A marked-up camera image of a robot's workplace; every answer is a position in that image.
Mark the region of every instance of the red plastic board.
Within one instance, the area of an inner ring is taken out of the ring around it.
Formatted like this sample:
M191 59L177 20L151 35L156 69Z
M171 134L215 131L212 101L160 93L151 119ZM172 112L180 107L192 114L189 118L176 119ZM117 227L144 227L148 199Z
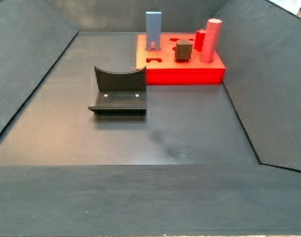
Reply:
M226 66L214 53L211 63L199 59L200 52L192 49L192 57L187 62L175 62L175 41L188 39L193 41L193 34L160 35L160 50L145 51L145 34L137 35L136 69L145 66L147 84L149 85L185 85L185 84L220 84Z

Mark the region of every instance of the black plastic part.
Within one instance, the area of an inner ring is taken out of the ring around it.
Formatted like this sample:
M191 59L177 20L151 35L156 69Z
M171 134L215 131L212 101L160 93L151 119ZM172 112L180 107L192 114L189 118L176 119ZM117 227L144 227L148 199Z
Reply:
M95 106L88 109L95 113L145 112L145 68L129 73L111 73L93 67L99 93Z

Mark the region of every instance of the gray floor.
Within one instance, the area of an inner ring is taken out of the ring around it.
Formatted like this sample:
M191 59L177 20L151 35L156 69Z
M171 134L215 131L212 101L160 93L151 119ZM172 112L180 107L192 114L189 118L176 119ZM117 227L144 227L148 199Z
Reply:
M148 88L145 119L87 109L132 45L79 35L1 137L0 236L299 235L301 173L258 164L222 86Z
M222 85L148 86L145 117L96 117L93 66L133 69L133 34L75 38L1 138L0 166L258 164Z

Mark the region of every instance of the hole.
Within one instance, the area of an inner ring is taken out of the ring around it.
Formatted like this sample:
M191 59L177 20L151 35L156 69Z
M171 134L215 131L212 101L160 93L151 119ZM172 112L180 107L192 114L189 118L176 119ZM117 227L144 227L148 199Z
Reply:
M169 41L176 42L179 39L171 38Z
M159 63L161 62L161 58L159 57L148 57L145 58L145 62L149 63L151 61L157 61Z

